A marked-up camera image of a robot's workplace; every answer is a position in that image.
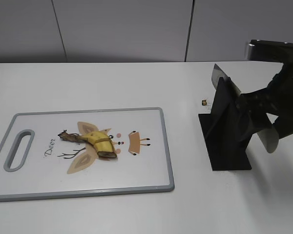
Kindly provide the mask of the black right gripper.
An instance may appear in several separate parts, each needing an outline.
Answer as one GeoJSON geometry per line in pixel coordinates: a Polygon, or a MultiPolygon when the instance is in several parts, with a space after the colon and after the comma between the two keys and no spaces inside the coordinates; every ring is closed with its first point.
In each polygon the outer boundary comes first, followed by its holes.
{"type": "Polygon", "coordinates": [[[241,94],[236,100],[240,110],[255,115],[272,114],[272,124],[280,139],[293,134],[293,63],[285,63],[266,88],[241,94]]]}

